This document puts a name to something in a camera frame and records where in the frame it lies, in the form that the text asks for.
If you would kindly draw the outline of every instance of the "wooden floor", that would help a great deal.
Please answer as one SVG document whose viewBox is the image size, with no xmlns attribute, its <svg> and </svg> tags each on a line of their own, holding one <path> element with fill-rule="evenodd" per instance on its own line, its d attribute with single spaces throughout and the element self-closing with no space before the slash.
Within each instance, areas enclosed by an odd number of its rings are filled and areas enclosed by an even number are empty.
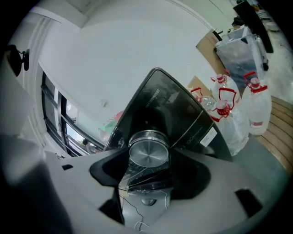
<svg viewBox="0 0 293 234">
<path fill-rule="evenodd" d="M 293 174 L 293 105 L 272 98 L 271 118 L 267 131 L 256 137 Z"/>
</svg>

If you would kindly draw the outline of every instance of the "water jug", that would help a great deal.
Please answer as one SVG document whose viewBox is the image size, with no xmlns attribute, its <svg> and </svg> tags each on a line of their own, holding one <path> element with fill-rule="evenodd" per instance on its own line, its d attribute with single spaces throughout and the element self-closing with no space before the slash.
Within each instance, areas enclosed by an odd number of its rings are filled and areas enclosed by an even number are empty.
<svg viewBox="0 0 293 234">
<path fill-rule="evenodd" d="M 255 72 L 255 77 L 248 83 L 244 75 L 244 79 L 247 82 L 247 86 L 242 95 L 242 105 L 246 110 L 250 128 L 249 132 L 252 135 L 262 135 L 268 128 L 271 117 L 271 95 L 267 85 L 263 85 L 263 80 L 260 81 Z"/>
<path fill-rule="evenodd" d="M 215 86 L 212 90 L 212 95 L 216 101 L 219 100 L 219 89 L 220 88 L 228 88 L 228 89 L 232 89 L 236 92 L 235 103 L 236 104 L 240 103 L 241 97 L 239 94 L 238 87 L 237 87 L 235 81 L 230 76 L 225 75 L 225 74 L 218 74 L 216 76 L 216 78 L 211 77 L 211 80 L 215 82 Z M 223 98 L 223 100 L 227 100 L 228 102 L 232 102 L 233 94 L 225 93 L 222 98 Z"/>
<path fill-rule="evenodd" d="M 199 96 L 197 94 L 196 91 L 198 91 L 198 90 L 200 91 L 201 96 Z M 195 99 L 202 105 L 202 107 L 206 111 L 214 108 L 214 105 L 216 104 L 216 100 L 210 96 L 203 96 L 201 93 L 201 87 L 198 87 L 196 89 L 192 89 L 190 92 L 192 93 L 192 95 L 195 97 Z"/>
<path fill-rule="evenodd" d="M 224 100 L 221 91 L 233 93 L 232 102 Z M 208 111 L 222 133 L 232 156 L 246 145 L 249 134 L 248 116 L 240 105 L 235 105 L 236 95 L 237 92 L 232 89 L 220 88 L 216 108 Z"/>
</svg>

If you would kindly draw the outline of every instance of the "metal cylinder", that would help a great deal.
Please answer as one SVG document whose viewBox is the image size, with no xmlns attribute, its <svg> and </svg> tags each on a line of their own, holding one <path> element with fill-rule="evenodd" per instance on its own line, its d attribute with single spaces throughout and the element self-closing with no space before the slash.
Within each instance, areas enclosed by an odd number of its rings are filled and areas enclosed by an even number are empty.
<svg viewBox="0 0 293 234">
<path fill-rule="evenodd" d="M 130 159 L 143 167 L 157 167 L 168 160 L 168 138 L 161 132 L 145 130 L 129 140 Z"/>
</svg>

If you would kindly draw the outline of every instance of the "cardboard box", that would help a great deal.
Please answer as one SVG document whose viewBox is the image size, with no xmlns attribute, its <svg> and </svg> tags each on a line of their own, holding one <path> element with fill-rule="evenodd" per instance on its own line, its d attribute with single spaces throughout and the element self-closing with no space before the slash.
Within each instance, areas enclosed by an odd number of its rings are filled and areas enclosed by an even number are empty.
<svg viewBox="0 0 293 234">
<path fill-rule="evenodd" d="M 212 68 L 217 74 L 222 74 L 225 66 L 218 57 L 217 53 L 214 51 L 216 43 L 219 41 L 216 36 L 212 33 L 211 29 L 196 45 L 196 48 L 201 52 L 201 54 L 210 63 Z"/>
<path fill-rule="evenodd" d="M 197 87 L 201 87 L 201 93 L 203 96 L 211 96 L 212 97 L 212 91 L 209 90 L 200 79 L 198 79 L 196 76 L 194 76 L 191 80 L 191 82 L 187 85 L 187 88 L 195 89 Z"/>
</svg>

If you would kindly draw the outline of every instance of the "appliance label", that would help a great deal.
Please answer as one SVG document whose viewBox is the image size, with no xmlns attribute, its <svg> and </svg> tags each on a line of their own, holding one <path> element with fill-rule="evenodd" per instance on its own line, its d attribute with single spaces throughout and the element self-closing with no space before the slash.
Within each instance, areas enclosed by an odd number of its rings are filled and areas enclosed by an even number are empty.
<svg viewBox="0 0 293 234">
<path fill-rule="evenodd" d="M 214 127 L 212 127 L 207 133 L 207 135 L 201 140 L 200 143 L 204 147 L 207 147 L 209 143 L 211 143 L 211 141 L 215 138 L 216 135 L 217 135 L 217 131 L 214 129 Z"/>
<path fill-rule="evenodd" d="M 160 90 L 157 89 L 157 91 L 154 93 L 154 95 L 152 96 L 152 98 L 148 101 L 146 108 L 148 108 L 148 106 L 157 98 L 157 95 L 159 94 Z"/>
<path fill-rule="evenodd" d="M 249 124 L 252 128 L 260 128 L 264 122 L 253 122 L 249 120 Z"/>
</svg>

